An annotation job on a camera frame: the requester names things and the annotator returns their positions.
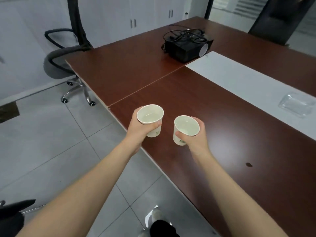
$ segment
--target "white circle on black box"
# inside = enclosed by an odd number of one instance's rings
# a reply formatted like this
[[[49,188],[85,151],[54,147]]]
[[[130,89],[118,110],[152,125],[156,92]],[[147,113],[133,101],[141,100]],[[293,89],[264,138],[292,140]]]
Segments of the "white circle on black box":
[[[206,43],[202,46],[202,48],[200,49],[200,53],[198,54],[199,57],[204,56],[205,53],[207,52],[209,45]]]

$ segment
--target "brown floor patch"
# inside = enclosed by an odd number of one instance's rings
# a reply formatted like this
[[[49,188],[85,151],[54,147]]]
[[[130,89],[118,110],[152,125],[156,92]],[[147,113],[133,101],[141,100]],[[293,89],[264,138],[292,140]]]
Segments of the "brown floor patch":
[[[5,122],[9,119],[19,116],[19,109],[16,102],[11,102],[0,106],[0,123]]]

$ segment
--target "chair base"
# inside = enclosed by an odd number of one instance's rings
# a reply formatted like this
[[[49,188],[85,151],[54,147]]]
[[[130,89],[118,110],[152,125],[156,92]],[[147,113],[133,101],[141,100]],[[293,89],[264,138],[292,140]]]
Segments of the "chair base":
[[[85,86],[85,84],[78,78],[78,76],[76,76],[75,78],[73,79],[69,79],[67,81],[67,84],[69,86],[73,86],[74,84],[77,84],[77,86],[71,88],[65,95],[63,95],[61,97],[61,102],[62,103],[68,103],[68,99],[66,98],[66,96],[68,96],[69,94],[73,93],[74,91],[78,90],[78,89],[83,89],[83,92],[84,92],[84,96],[87,100],[87,102],[89,103],[90,106],[95,106],[95,102],[91,100],[90,96],[89,96],[89,93],[88,93],[88,89],[87,87]]]

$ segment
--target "baseboard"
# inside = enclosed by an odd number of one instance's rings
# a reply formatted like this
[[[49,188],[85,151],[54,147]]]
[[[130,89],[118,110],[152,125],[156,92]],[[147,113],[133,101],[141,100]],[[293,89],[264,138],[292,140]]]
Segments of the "baseboard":
[[[17,100],[22,99],[22,98],[27,97],[27,96],[33,95],[37,92],[43,91],[43,90],[51,88],[53,86],[59,85],[68,79],[71,79],[71,77],[66,77],[63,79],[54,80],[50,83],[47,83],[46,85],[36,87],[36,88],[30,89],[30,90],[23,91],[19,94],[9,96],[7,98],[0,100],[0,106],[5,105],[5,104],[10,103],[10,102],[13,102],[13,101],[17,101]]]

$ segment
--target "person's right arm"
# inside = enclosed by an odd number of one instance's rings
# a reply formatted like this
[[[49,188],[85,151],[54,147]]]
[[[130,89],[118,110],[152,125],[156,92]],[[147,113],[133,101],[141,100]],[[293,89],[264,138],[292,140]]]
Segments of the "person's right arm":
[[[184,140],[196,163],[204,171],[209,187],[234,237],[287,236],[265,212],[220,166],[209,150],[203,121],[196,136],[181,132],[176,135]]]

